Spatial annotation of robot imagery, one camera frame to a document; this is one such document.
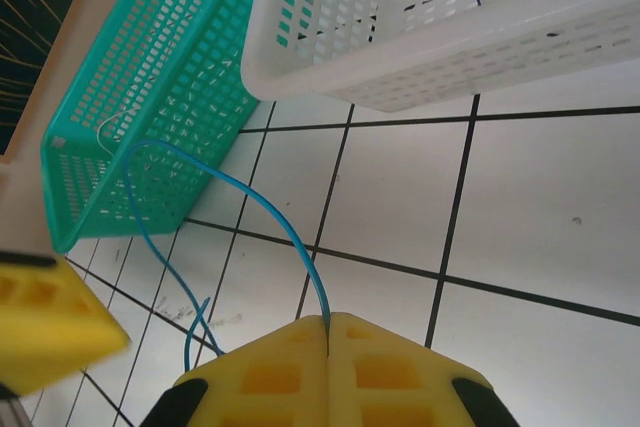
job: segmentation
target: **teal plastic basket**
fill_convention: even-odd
[[[139,234],[123,162],[168,142],[216,167],[257,100],[240,60],[253,0],[118,0],[42,142],[53,246]],[[209,176],[160,146],[131,159],[152,234],[175,231]]]

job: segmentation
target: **yellow plastic part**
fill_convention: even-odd
[[[0,332],[0,385],[17,395],[38,391],[129,344],[63,258],[46,267],[0,260]]]
[[[451,384],[460,377],[491,388],[458,362],[335,313],[328,358],[322,319],[305,317],[175,385],[208,384],[189,427],[473,427]]]

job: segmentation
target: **basket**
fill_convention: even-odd
[[[118,0],[41,147],[53,246],[138,234],[123,184],[135,143],[158,139],[215,167],[257,100],[240,58],[253,0]],[[209,177],[166,148],[131,159],[150,233],[175,231]]]
[[[640,55],[640,0],[255,0],[242,76],[262,99],[396,111]]]

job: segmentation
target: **white tile floor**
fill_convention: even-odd
[[[489,92],[476,108],[264,103],[222,169],[291,219],[334,310],[480,370],[522,426],[637,425],[639,71]],[[318,311],[284,239],[212,183],[156,240],[200,300],[215,297],[211,325],[234,349]],[[193,311],[139,239],[82,241],[70,258],[131,349],[25,407],[36,427],[139,425],[182,371]],[[214,357],[200,349],[194,361]]]

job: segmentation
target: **white plastic basket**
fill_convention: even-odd
[[[640,0],[255,0],[243,81],[395,111],[640,56]]]

